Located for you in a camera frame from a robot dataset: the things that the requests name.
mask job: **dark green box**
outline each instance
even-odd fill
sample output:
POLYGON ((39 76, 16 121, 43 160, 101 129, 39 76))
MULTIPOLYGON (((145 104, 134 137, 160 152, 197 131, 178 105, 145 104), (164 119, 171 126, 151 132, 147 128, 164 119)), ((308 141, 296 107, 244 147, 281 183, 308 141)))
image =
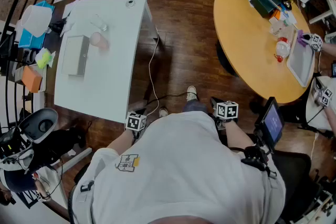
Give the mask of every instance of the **dark green box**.
MULTIPOLYGON (((281 4, 281 0, 272 1, 278 6, 281 4)), ((270 17, 275 9, 274 5, 269 0, 251 0, 250 3, 263 18, 270 17)))

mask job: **red label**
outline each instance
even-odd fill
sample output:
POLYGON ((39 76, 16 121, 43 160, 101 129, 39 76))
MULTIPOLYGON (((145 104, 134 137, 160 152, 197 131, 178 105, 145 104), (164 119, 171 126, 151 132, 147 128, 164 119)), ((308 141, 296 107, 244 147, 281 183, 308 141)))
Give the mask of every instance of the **red label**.
POLYGON ((288 38, 285 38, 285 37, 279 37, 279 38, 278 38, 278 41, 283 41, 283 42, 288 43, 288 38))

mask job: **shirt logo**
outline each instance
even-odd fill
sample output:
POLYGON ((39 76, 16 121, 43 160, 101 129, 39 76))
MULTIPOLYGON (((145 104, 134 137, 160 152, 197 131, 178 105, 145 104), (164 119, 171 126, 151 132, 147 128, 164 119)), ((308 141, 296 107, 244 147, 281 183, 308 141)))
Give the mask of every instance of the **shirt logo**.
POLYGON ((115 167, 122 172, 133 172, 139 165, 139 160, 138 154, 121 155, 120 162, 115 167))

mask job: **yellow round table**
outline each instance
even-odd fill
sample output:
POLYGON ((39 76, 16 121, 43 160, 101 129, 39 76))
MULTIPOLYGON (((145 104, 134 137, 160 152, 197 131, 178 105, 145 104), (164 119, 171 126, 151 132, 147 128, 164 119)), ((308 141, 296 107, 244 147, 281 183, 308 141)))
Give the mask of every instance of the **yellow round table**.
MULTIPOLYGON (((309 27, 297 5, 292 5, 296 26, 309 27)), ((236 73, 260 96, 279 103, 298 99, 306 90, 287 68, 287 59, 275 58, 277 38, 271 26, 248 0, 215 0, 214 21, 222 49, 236 73)))

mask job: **dark brown floor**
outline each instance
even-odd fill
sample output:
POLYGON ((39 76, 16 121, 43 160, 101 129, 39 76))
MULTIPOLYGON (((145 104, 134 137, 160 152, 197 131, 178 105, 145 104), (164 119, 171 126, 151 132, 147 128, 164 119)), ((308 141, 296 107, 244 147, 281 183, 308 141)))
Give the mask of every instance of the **dark brown floor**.
MULTIPOLYGON (((238 125, 246 132, 252 132, 256 116, 249 110, 248 104, 255 93, 239 78, 228 74, 219 64, 215 43, 217 35, 213 21, 214 0, 148 0, 153 19, 160 32, 162 49, 158 50, 152 62, 153 72, 157 69, 155 88, 157 95, 179 94, 187 87, 194 85, 201 101, 208 104, 211 96, 239 103, 238 125)), ((323 34, 318 26, 314 31, 323 34)), ((148 83, 148 63, 154 50, 154 40, 141 37, 137 49, 130 102, 143 96, 148 83)), ((329 69, 332 59, 322 56, 322 69, 329 69)), ((170 112, 181 112, 185 97, 167 98, 161 101, 170 112)), ((86 127, 92 121, 87 135, 87 145, 94 151, 107 146, 123 131, 123 125, 103 119, 54 106, 53 97, 47 97, 48 106, 53 106, 59 113, 59 126, 79 118, 80 125, 86 127)), ((314 141, 314 133, 297 129, 295 124, 286 124, 283 136, 277 149, 291 152, 302 152, 310 155, 314 141)), ((314 148, 312 169, 318 168, 322 175, 333 177, 336 166, 330 141, 319 136, 314 148)), ((77 171, 89 161, 82 161, 63 177, 68 193, 73 186, 72 179, 77 171)))

